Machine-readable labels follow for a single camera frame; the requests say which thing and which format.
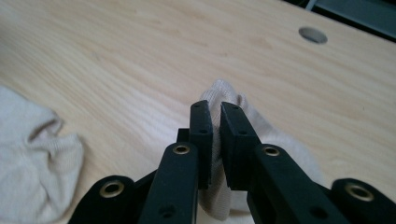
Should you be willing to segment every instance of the crumpled cloth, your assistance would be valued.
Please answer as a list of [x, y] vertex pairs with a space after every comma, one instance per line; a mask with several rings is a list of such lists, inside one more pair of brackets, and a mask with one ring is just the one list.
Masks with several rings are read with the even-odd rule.
[[58, 137], [61, 119], [0, 86], [0, 220], [48, 223], [74, 196], [83, 162], [76, 134]]
[[209, 102], [209, 110], [213, 123], [212, 147], [212, 184], [209, 189], [199, 191], [199, 204], [212, 217], [225, 220], [231, 210], [248, 212], [247, 193], [231, 191], [227, 187], [220, 156], [220, 105], [228, 102], [239, 105], [245, 112], [249, 122], [263, 144], [272, 144], [284, 148], [305, 173], [315, 182], [321, 183], [321, 173], [314, 157], [308, 149], [290, 135], [281, 132], [271, 125], [252, 105], [245, 95], [235, 92], [233, 87], [224, 80], [217, 80], [205, 91], [200, 100]]

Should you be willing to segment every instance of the wood grain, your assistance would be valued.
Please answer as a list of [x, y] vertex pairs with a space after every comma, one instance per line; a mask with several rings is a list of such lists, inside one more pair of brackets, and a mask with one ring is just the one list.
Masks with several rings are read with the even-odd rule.
[[[100, 178], [156, 169], [218, 78], [312, 150], [326, 187], [355, 177], [395, 201], [395, 62], [395, 44], [275, 0], [0, 2], [0, 84], [55, 110], [86, 148], [59, 223]], [[218, 222], [200, 210], [198, 223]]]

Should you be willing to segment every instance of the light wood surface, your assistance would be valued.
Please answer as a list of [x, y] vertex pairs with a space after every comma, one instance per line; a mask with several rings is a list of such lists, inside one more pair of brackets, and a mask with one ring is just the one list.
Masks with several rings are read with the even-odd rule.
[[[302, 39], [303, 26], [328, 42]], [[326, 187], [355, 177], [396, 201], [395, 71], [395, 44], [275, 0], [0, 2], [0, 84], [85, 145], [60, 223], [97, 180], [156, 169], [217, 78], [305, 143]], [[198, 223], [217, 221], [200, 209]]]

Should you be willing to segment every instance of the black plastic part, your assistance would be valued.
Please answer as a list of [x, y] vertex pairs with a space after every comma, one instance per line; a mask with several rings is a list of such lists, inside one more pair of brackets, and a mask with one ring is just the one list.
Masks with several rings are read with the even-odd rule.
[[221, 103], [221, 156], [227, 185], [232, 190], [248, 190], [253, 166], [253, 149], [260, 139], [241, 107]]
[[151, 184], [138, 223], [195, 223], [198, 190], [198, 149], [180, 142], [170, 145]]
[[[106, 183], [120, 181], [124, 190], [116, 197], [100, 195]], [[125, 176], [112, 175], [96, 182], [79, 202], [69, 224], [82, 223], [125, 223], [124, 213], [134, 193], [134, 181]]]
[[188, 142], [190, 139], [190, 129], [178, 129], [176, 142]]
[[[259, 200], [254, 194], [265, 195], [276, 211], [271, 216], [276, 217], [274, 223], [349, 223], [284, 149], [264, 144], [258, 145], [254, 154], [256, 173], [251, 201]], [[256, 214], [265, 214], [270, 205], [249, 206], [259, 211]]]
[[338, 179], [332, 183], [330, 195], [352, 223], [396, 223], [396, 204], [362, 181]]
[[199, 150], [199, 189], [207, 189], [211, 180], [212, 168], [212, 119], [207, 101], [200, 101], [191, 106], [190, 143]]

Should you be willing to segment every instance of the cable hole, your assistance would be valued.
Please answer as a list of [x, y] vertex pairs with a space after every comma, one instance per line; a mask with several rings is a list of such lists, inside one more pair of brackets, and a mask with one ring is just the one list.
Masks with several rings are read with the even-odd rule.
[[327, 36], [318, 29], [312, 27], [302, 27], [298, 33], [305, 40], [315, 44], [325, 44], [327, 42]]

